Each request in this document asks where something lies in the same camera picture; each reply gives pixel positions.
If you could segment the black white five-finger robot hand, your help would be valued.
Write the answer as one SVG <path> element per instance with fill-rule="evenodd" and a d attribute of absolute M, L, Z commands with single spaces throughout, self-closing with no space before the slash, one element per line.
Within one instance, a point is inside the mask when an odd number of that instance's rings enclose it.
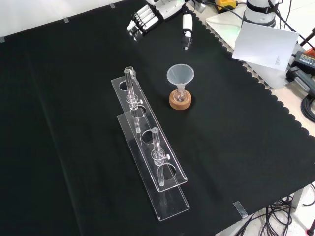
<path fill-rule="evenodd" d="M 127 31 L 134 41 L 139 41 L 162 22 L 182 13 L 183 49 L 188 50 L 192 43 L 193 20 L 186 4 L 186 0 L 148 0 L 132 14 Z"/>

